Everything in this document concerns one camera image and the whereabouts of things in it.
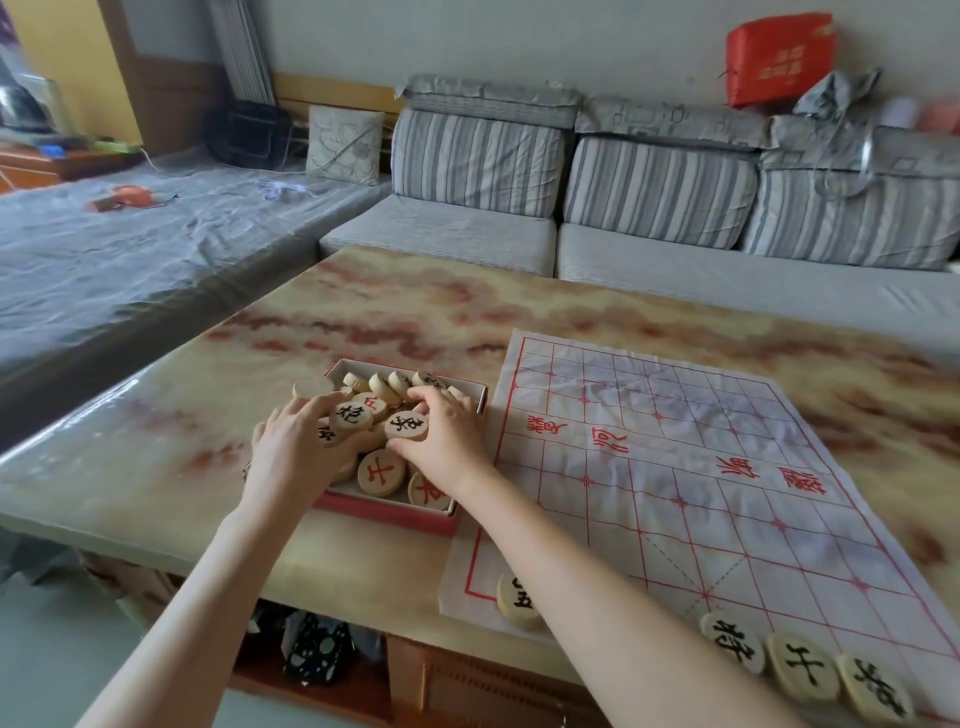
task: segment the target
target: throw pillow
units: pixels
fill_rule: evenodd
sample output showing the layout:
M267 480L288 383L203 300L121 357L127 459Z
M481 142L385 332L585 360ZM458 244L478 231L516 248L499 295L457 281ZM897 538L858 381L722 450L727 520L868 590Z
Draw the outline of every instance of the throw pillow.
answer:
M331 180L380 181L382 111L310 107L310 148L306 173Z

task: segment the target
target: striped cushion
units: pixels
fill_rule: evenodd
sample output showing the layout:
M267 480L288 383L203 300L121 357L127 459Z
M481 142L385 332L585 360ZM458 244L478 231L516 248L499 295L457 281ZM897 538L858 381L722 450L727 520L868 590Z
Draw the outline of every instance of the striped cushion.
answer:
M850 188L854 172L830 172ZM744 250L821 263L940 270L960 238L960 181L878 175L866 192L828 200L812 170L764 169Z
M396 122L394 192L548 217L564 164L557 129L405 109Z
M587 136L573 157L564 219L727 249L755 195L756 169L748 158Z

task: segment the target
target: wooden cabinet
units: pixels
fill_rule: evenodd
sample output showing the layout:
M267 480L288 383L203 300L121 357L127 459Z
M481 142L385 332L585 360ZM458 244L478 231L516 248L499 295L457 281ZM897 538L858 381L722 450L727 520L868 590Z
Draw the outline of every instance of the wooden cabinet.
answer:
M390 693L403 725L602 728L581 686L389 637Z
M52 159L31 147L0 146L0 194L98 177L134 166L140 155L73 150Z

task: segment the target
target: gray bed sheet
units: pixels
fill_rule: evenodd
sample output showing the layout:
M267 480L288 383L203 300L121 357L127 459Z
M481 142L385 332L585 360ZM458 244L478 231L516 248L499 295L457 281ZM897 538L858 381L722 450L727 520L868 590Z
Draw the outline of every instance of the gray bed sheet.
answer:
M0 451L306 270L391 191L197 151L156 166L0 196ZM271 201L260 181L310 192ZM172 199L84 210L118 184Z

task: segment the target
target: floor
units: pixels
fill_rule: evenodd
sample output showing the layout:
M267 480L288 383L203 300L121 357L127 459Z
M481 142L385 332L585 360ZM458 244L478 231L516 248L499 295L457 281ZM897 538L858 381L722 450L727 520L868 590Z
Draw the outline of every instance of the floor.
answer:
M140 638L139 629L76 567L0 592L0 724L70 728ZM217 728L355 728L357 723L228 692Z

